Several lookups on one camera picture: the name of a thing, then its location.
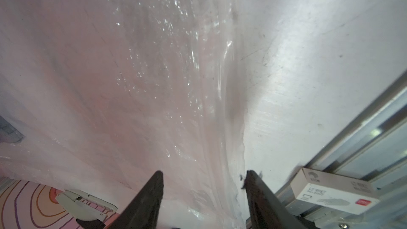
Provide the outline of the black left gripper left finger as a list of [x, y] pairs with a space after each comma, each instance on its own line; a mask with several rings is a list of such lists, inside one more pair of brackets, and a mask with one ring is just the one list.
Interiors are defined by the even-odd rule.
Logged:
[[164, 193], [163, 172], [156, 171], [126, 209], [113, 221], [111, 229], [155, 229]]

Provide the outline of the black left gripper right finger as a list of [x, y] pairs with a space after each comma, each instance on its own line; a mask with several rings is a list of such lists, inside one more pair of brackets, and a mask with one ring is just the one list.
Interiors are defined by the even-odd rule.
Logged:
[[253, 170], [248, 170], [242, 189], [246, 191], [250, 218], [248, 229], [315, 229], [315, 223], [292, 215]]

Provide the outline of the clear plastic vacuum bag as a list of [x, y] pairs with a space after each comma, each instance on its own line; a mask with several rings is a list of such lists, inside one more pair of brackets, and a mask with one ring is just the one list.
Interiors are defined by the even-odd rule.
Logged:
[[164, 173], [162, 225], [242, 229], [237, 0], [1, 0], [1, 174], [123, 210]]

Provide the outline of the grey plaid shirt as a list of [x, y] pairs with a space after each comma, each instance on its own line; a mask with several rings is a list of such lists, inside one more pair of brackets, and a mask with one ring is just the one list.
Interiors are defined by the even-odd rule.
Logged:
[[24, 135], [0, 116], [0, 142], [15, 144], [22, 142], [23, 139]]

